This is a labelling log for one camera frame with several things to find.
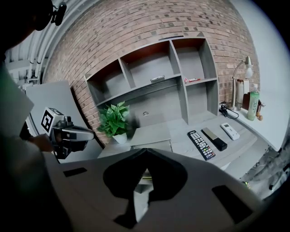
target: potted plant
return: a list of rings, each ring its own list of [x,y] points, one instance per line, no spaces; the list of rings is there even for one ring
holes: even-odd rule
[[[98,131],[105,132],[110,138],[113,137],[118,143],[126,143],[127,125],[126,116],[129,114],[129,106],[123,106],[124,101],[118,103],[116,106],[107,106],[107,109],[99,110],[101,125]]]

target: lamp neck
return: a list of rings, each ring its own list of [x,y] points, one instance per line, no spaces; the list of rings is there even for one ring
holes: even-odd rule
[[[234,75],[233,75],[233,77],[232,77],[233,79],[235,79],[235,76],[236,76],[236,73],[237,73],[237,69],[238,69],[238,68],[241,66],[241,64],[244,63],[244,62],[245,62],[245,61],[242,60],[242,61],[238,64],[238,66],[236,67],[235,72],[234,72]]]

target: lamp head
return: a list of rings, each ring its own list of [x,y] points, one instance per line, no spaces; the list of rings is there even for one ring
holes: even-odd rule
[[[252,65],[251,58],[249,56],[246,57],[245,64],[247,67],[246,78],[251,78],[253,75],[253,70],[252,70],[253,65]]]

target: white plant pot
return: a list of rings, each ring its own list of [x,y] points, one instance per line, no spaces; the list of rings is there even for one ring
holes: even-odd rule
[[[113,138],[120,144],[126,143],[128,141],[126,133],[121,135],[113,135]]]

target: white remote control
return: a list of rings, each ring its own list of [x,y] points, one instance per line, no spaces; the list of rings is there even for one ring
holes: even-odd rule
[[[221,128],[223,128],[223,130],[227,133],[228,136],[230,136],[232,140],[237,140],[240,138],[240,135],[228,123],[221,124]]]

